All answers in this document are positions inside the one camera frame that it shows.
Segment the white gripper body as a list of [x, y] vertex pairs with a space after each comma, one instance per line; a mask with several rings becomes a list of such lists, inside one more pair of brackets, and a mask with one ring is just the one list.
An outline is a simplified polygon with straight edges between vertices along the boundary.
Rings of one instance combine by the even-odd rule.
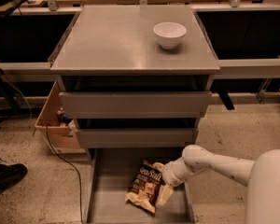
[[190, 175], [190, 168], [183, 160], [170, 161], [162, 169], [163, 181], [172, 187], [178, 187], [186, 181]]

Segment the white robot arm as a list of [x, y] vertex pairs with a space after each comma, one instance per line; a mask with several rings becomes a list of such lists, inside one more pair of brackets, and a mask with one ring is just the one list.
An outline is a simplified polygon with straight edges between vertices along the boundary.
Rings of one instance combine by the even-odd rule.
[[180, 158], [162, 167], [161, 178], [177, 187], [206, 169], [247, 187], [245, 224], [280, 224], [280, 149], [266, 151], [252, 161], [189, 145]]

